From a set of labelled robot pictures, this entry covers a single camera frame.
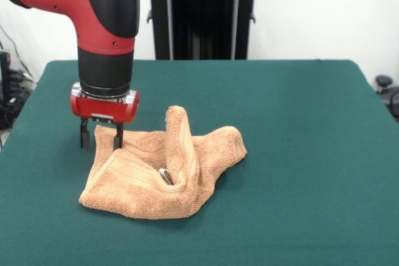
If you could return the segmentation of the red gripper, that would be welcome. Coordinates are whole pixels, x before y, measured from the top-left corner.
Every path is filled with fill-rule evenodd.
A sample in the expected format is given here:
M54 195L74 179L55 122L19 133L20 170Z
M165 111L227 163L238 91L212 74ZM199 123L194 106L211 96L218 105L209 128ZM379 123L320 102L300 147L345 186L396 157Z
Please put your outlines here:
M115 150L123 146L124 123L131 123L137 113L140 94L130 90L122 98L95 98L83 92L80 83L73 84L70 92L70 107L80 120L80 147L83 150L90 148L90 132L88 119L112 121L115 123L116 135L113 139Z

